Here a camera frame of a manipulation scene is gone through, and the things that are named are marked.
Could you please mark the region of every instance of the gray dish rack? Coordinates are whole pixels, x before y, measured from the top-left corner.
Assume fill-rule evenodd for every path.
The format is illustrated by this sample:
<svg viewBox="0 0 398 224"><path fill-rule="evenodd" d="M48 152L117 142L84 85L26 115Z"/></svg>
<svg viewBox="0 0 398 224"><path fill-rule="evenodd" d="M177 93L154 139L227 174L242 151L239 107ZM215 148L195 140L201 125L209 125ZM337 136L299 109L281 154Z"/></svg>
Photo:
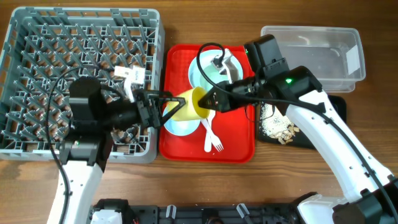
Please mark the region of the gray dish rack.
<svg viewBox="0 0 398 224"><path fill-rule="evenodd" d="M0 56L0 159L52 159L44 136L49 88L71 67L116 65L146 68L145 84L158 90L165 31L154 9L18 7L11 16ZM98 78L119 90L123 79L104 70L71 72L56 87L50 107L50 132L57 152L72 112L68 87L80 76ZM106 99L117 98L106 93ZM113 135L111 162L150 163L157 155L157 130L133 126Z"/></svg>

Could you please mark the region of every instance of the light blue plate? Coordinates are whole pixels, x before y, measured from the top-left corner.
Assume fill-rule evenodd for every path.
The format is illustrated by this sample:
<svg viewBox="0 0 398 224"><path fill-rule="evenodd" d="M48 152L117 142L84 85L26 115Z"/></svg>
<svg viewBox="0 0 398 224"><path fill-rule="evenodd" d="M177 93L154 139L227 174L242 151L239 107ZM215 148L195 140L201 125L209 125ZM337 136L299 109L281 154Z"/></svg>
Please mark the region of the light blue plate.
<svg viewBox="0 0 398 224"><path fill-rule="evenodd" d="M200 65L202 66L203 71L210 78L210 80L215 83L219 83L219 82L228 80L228 77L226 75L220 75L216 68L214 68L213 66L209 66L209 65L211 65L211 60L215 56L221 55L222 53L223 52L221 50L207 50L200 54ZM239 63L239 61L236 59L235 56L232 56L231 61L235 65L235 67L238 69L239 79L241 80L243 78L243 70L242 70L241 64ZM213 87L210 83L208 83L205 80L203 75L201 75L201 73L199 72L196 57L193 59L193 61L191 62L191 65L189 66L188 79L189 79L189 83L191 84L192 88L200 86L200 87L204 88L206 91L209 91Z"/></svg>
<svg viewBox="0 0 398 224"><path fill-rule="evenodd" d="M167 113L167 108L163 111L163 116ZM166 130L176 136L187 136L194 132L200 124L200 120L193 121L174 121L173 119L169 119L164 127Z"/></svg>

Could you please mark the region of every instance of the yellow cup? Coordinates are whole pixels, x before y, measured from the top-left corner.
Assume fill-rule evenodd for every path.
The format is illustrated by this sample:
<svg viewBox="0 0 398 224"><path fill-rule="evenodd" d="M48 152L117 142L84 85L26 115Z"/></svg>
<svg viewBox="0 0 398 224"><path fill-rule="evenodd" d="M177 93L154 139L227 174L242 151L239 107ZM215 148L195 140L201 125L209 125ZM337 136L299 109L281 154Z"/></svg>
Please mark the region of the yellow cup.
<svg viewBox="0 0 398 224"><path fill-rule="evenodd" d="M199 100L204 97L206 90L202 87L195 87L178 95L185 99L185 105L173 116L174 121L191 121L195 119L206 119L209 117L210 110L199 107ZM178 102L169 102L167 110L171 111L178 105Z"/></svg>

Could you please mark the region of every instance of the clear plastic container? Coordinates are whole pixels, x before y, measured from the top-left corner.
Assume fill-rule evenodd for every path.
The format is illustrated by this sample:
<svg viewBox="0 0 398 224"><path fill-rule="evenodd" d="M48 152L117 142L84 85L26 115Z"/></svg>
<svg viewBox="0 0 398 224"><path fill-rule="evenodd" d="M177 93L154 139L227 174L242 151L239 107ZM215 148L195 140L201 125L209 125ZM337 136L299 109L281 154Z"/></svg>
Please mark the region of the clear plastic container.
<svg viewBox="0 0 398 224"><path fill-rule="evenodd" d="M351 92L365 78L359 33L353 28L265 26L272 34L289 68L306 66L328 92Z"/></svg>

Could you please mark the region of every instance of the robotic hand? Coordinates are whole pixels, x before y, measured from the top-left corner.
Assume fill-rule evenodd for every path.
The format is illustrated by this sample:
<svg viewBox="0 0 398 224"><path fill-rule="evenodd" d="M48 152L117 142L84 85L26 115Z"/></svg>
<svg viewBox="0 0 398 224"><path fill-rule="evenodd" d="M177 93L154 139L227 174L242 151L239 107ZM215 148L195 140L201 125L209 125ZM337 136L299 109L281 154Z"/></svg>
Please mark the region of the robotic hand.
<svg viewBox="0 0 398 224"><path fill-rule="evenodd" d="M398 205L398 180L342 122L313 74L305 67L289 69L273 36L266 35L244 45L255 76L240 81L235 81L234 67L228 65L229 53L220 45L216 46L223 54L212 63L220 74L228 75L228 81L215 84L206 76L200 65L200 53L208 45L214 44L201 47L197 64L214 87L198 102L199 106L224 113L260 101L276 105L306 134L336 175L344 197L314 195L302 201L297 210L305 223L394 223L398 220L394 208L394 204ZM96 80L83 78L70 86L74 128L60 152L70 190L65 196L60 175L47 223L85 222L111 151L109 132L112 129L123 130L137 123L143 128L159 128L185 104L183 98L173 98L169 93L144 90L134 92L134 103L117 100L106 104L101 89L107 90ZM179 104L161 117L161 105L166 101ZM62 209L64 197L69 202ZM113 223L134 222L125 203L121 206L109 203L117 209L99 210L97 218L111 217L108 220Z"/></svg>

